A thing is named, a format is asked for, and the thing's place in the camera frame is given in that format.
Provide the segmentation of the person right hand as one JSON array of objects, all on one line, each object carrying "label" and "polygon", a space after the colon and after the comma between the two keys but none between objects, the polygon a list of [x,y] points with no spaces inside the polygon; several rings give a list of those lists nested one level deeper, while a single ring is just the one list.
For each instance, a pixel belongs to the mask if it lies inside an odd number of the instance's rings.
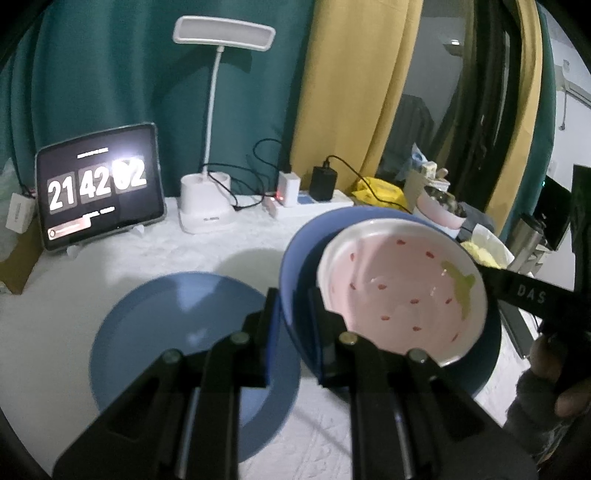
[{"label": "person right hand", "polygon": [[590,410],[590,381],[566,386],[566,370],[553,344],[540,335],[533,343],[526,370],[516,385],[516,397],[507,410],[507,421],[518,417],[548,428]]}]

